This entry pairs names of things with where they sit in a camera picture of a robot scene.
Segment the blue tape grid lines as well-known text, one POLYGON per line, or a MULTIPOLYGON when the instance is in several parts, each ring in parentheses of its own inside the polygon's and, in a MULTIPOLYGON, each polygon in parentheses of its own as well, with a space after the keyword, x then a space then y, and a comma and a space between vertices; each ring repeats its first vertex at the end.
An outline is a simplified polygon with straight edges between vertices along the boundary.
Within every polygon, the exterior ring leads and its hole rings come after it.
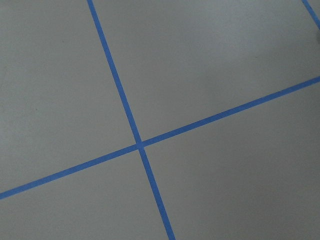
POLYGON ((62 171, 50 174, 48 176, 39 178, 37 180, 34 180, 34 181, 28 182, 26 184, 11 188, 9 190, 6 190, 0 194, 0 198, 6 199, 9 197, 12 197, 14 195, 31 190, 33 188, 37 188, 37 187, 44 185, 44 184, 47 184, 49 182, 56 181, 58 179, 64 178, 66 176, 72 175, 72 174, 80 172, 82 170, 99 165, 99 164, 104 163, 106 161, 115 159, 120 156, 124 156, 124 155, 131 153, 131 152, 134 152, 134 151, 138 151, 140 158, 142 160, 142 164, 143 164, 146 176, 148 178, 148 182, 151 187, 152 194, 153 194, 154 200, 156 202, 164 229, 166 231, 167 237, 170 240, 174 240, 176 237, 175 237, 172 225, 170 223, 170 219, 168 217, 168 214, 167 214, 167 211, 166 211, 166 208, 165 208, 165 205, 164 205, 160 190, 158 188, 158 185, 157 185, 157 182, 156 182, 156 179, 155 179, 152 167, 150 165, 145 148, 148 146, 154 145, 156 143, 162 142, 164 140, 167 140, 169 138, 172 138, 174 136, 181 135, 183 133, 194 130, 196 128, 205 126, 207 124, 213 123, 215 121, 224 119, 224 118, 229 117, 231 115, 234 115, 234 114, 243 112, 245 110, 248 110, 250 108, 253 108, 255 106, 264 104, 266 102, 272 101, 272 100, 280 98, 282 96, 285 96, 285 95, 291 94, 293 92, 299 91, 301 89, 307 88, 309 86, 315 85, 315 84, 319 83, 320 78, 318 76, 314 77, 312 79, 303 81, 299 84, 290 86, 290 87, 285 88, 283 90, 280 90, 280 91, 268 94, 266 96, 260 97, 258 99, 249 101, 249 102, 244 103, 242 105, 227 109, 223 112, 220 112, 220 113, 214 114, 212 116, 203 118, 201 120, 192 122, 190 124, 176 128, 176 129, 168 131, 166 133, 162 133, 162 134, 154 136, 152 138, 142 140, 140 132, 137 127, 137 124, 135 122, 135 118, 133 116, 133 113, 132 113, 132 110, 130 107, 130 104, 128 102, 126 93, 124 91, 122 82, 120 80, 114 59, 112 57, 112 53, 110 51, 110 48, 109 48, 109 45, 107 42, 107 38, 106 38, 104 31, 103 31, 103 28, 101 26, 101 22, 99 20, 99 16, 98 16, 97 10, 95 8, 94 2, 92 0, 89 0, 89 1, 87 1, 87 5, 89 8, 92 20, 94 22, 100 43, 102 45, 102 49, 103 49, 106 61, 108 63, 108 67, 110 69, 113 81, 114 81, 115 86, 117 88, 118 95, 121 100, 121 104, 124 108, 125 115, 128 120, 128 123, 129 123, 129 126, 130 126, 135 143, 133 145, 121 148, 119 150, 116 150, 114 152, 100 156, 98 158, 86 161, 84 163, 72 166, 72 167, 64 169, 62 171))

